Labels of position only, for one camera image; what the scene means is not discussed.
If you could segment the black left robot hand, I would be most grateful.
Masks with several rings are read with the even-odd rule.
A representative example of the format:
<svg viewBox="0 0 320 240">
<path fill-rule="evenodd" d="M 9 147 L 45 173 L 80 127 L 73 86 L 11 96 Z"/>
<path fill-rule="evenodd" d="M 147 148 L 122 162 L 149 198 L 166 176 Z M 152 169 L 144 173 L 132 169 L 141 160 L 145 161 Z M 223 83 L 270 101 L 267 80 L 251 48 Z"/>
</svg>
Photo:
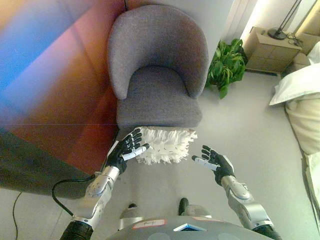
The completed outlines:
<svg viewBox="0 0 320 240">
<path fill-rule="evenodd" d="M 106 158 L 106 167 L 116 167 L 119 174 L 123 174 L 127 168 L 127 161 L 133 159 L 146 150 L 150 145 L 145 143 L 141 145 L 142 133 L 140 128 L 134 129 L 124 139 L 116 141 L 111 147 L 111 151 Z"/>
</svg>

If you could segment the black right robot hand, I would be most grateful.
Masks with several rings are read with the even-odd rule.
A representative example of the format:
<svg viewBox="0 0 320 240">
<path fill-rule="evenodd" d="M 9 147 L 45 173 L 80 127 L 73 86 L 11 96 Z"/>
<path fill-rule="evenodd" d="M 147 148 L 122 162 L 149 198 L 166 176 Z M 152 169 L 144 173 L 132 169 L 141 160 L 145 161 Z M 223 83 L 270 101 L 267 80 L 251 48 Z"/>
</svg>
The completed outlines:
<svg viewBox="0 0 320 240">
<path fill-rule="evenodd" d="M 226 176 L 235 177 L 234 167 L 230 160 L 207 145 L 202 146 L 201 157 L 193 155 L 191 159 L 205 168 L 213 171 L 215 181 L 222 186 L 222 178 Z"/>
</svg>

